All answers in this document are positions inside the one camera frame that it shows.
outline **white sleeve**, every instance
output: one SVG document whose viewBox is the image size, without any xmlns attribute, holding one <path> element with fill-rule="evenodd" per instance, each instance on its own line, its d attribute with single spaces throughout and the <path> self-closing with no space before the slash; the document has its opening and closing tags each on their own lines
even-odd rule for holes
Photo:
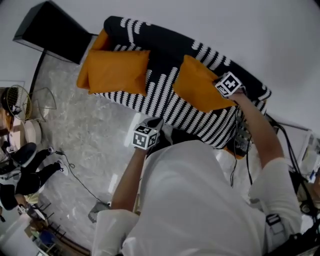
<svg viewBox="0 0 320 256">
<path fill-rule="evenodd" d="M 115 256 L 139 216 L 124 209 L 103 210 L 97 215 L 92 256 Z"/>
<path fill-rule="evenodd" d="M 285 159 L 276 158 L 266 164 L 251 186 L 249 196 L 252 202 L 259 201 L 266 216 L 279 215 L 286 239 L 300 232 L 302 214 Z M 275 244 L 271 244 L 273 233 L 269 225 L 266 225 L 265 233 L 268 251 L 275 249 Z"/>
</svg>

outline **black pants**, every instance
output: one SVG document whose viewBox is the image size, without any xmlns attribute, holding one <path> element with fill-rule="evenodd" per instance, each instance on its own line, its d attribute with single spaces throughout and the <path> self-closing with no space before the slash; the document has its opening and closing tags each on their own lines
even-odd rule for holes
<svg viewBox="0 0 320 256">
<path fill-rule="evenodd" d="M 41 171 L 37 168 L 50 155 L 47 149 L 38 152 L 27 167 L 21 168 L 21 178 L 16 186 L 16 194 L 29 195 L 36 193 L 46 181 L 60 169 L 60 164 L 57 162 L 49 164 Z"/>
<path fill-rule="evenodd" d="M 201 141 L 201 139 L 197 135 L 189 134 L 184 130 L 178 130 L 175 128 L 172 130 L 171 139 L 173 145 L 188 141 Z M 171 146 L 171 144 L 166 139 L 165 133 L 161 130 L 158 144 L 151 148 L 151 150 L 147 154 L 147 157 L 149 157 L 152 153 L 169 146 Z"/>
</svg>

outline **black cable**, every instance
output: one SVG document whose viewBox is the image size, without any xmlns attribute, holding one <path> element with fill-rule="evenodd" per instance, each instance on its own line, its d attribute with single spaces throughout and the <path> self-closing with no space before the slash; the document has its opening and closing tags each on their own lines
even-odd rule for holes
<svg viewBox="0 0 320 256">
<path fill-rule="evenodd" d="M 234 121 L 235 121 L 235 134 L 234 134 L 234 138 L 233 138 L 233 156 L 234 156 L 234 159 L 235 159 L 235 164 L 234 164 L 234 167 L 233 167 L 233 170 L 230 174 L 230 186 L 233 188 L 234 187 L 234 175 L 235 175 L 235 170 L 236 170 L 236 167 L 237 167 L 237 163 L 238 163 L 238 160 L 237 160 L 237 157 L 236 157 L 236 137 L 237 137 L 237 134 L 238 134 L 238 123 L 237 123 L 237 116 L 238 116 L 238 112 L 239 112 L 239 107 L 237 107 L 237 109 L 234 111 Z"/>
<path fill-rule="evenodd" d="M 249 175 L 249 180 L 250 180 L 250 185 L 252 185 L 252 177 L 251 177 L 251 173 L 249 170 L 249 147 L 250 147 L 250 141 L 251 141 L 252 136 L 250 136 L 249 141 L 248 141 L 248 146 L 246 147 L 246 168 L 248 170 L 248 175 Z"/>
<path fill-rule="evenodd" d="M 96 197 L 86 186 L 85 184 L 83 184 L 81 182 L 81 180 L 74 174 L 74 172 L 72 171 L 72 169 L 76 168 L 76 166 L 73 164 L 73 163 L 70 163 L 69 160 L 68 160 L 68 157 L 66 156 L 66 154 L 64 154 L 63 152 L 60 152 L 60 151 L 56 151 L 55 152 L 56 154 L 58 155 L 61 155 L 61 156 L 64 156 L 67 163 L 68 163 L 68 167 L 70 169 L 70 172 L 72 173 L 72 175 L 77 179 L 77 181 L 95 198 L 97 199 L 98 201 L 100 201 L 101 203 L 105 204 L 104 202 L 102 202 L 98 197 Z"/>
<path fill-rule="evenodd" d="M 287 146 L 288 146 L 288 151 L 289 151 L 290 160 L 292 162 L 292 167 L 293 167 L 295 172 L 297 172 L 298 174 L 300 174 L 301 177 L 303 177 L 302 174 L 301 174 L 301 171 L 300 171 L 300 168 L 299 168 L 298 161 L 297 161 L 297 158 L 295 156 L 294 150 L 292 148 L 291 142 L 289 140 L 287 131 L 285 130 L 285 128 L 282 125 L 280 125 L 277 121 L 275 121 L 270 115 L 267 114 L 267 116 L 272 121 L 271 125 L 274 126 L 274 127 L 279 128 L 283 132 L 285 140 L 286 140 L 286 143 L 287 143 Z M 300 184 L 302 185 L 302 188 L 305 191 L 306 198 L 307 198 L 307 201 L 308 201 L 308 206 L 309 206 L 309 212 L 310 212 L 310 215 L 312 217 L 312 220 L 313 220 L 314 223 L 316 223 L 317 220 L 318 220 L 318 209 L 315 207 L 314 202 L 313 202 L 313 200 L 311 198 L 311 195 L 310 195 L 310 193 L 309 193 L 304 181 L 302 180 Z"/>
</svg>

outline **marble floor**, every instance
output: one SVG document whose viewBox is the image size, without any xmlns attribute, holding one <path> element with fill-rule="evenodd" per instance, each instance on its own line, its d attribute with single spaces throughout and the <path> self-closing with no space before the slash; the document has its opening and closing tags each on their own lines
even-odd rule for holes
<svg viewBox="0 0 320 256">
<path fill-rule="evenodd" d="M 75 164 L 74 174 L 94 195 L 107 202 L 112 198 L 134 150 L 125 144 L 136 112 L 77 88 L 80 69 L 81 65 L 45 56 L 34 90 L 48 87 L 54 95 L 57 109 L 42 110 L 46 122 L 40 122 L 40 148 L 51 145 L 64 151 L 69 161 Z M 41 107 L 53 105 L 52 99 L 42 91 L 33 97 L 38 99 Z M 233 155 L 217 150 L 215 156 L 229 181 L 235 164 Z M 49 156 L 44 163 L 47 165 L 56 159 L 55 155 Z M 249 166 L 255 178 L 260 170 L 255 149 L 249 152 Z M 246 199 L 249 187 L 246 159 L 242 159 L 237 162 L 234 189 Z M 89 220 L 88 213 L 97 200 L 71 173 L 67 177 L 55 173 L 45 184 L 40 200 L 51 202 L 45 213 L 54 213 L 50 220 L 59 224 L 68 238 L 91 248 L 95 225 Z"/>
</svg>

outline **orange pillow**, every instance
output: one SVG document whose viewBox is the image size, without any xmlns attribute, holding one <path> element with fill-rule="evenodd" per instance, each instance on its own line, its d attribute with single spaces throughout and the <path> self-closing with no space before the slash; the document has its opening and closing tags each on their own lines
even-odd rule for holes
<svg viewBox="0 0 320 256">
<path fill-rule="evenodd" d="M 107 51 L 110 46 L 110 38 L 104 29 L 101 30 L 100 34 L 94 41 L 91 50 L 102 50 Z M 76 80 L 76 86 L 82 89 L 90 90 L 89 86 L 89 77 L 88 77 L 88 58 L 86 57 L 81 70 L 78 75 L 78 79 Z"/>
<path fill-rule="evenodd" d="M 149 50 L 101 51 L 88 54 L 89 94 L 125 91 L 146 93 L 146 72 Z"/>
<path fill-rule="evenodd" d="M 221 96 L 212 82 L 217 75 L 205 67 L 199 60 L 185 55 L 180 67 L 180 74 L 173 84 L 173 90 L 182 99 L 197 110 L 210 112 L 236 104 Z"/>
</svg>

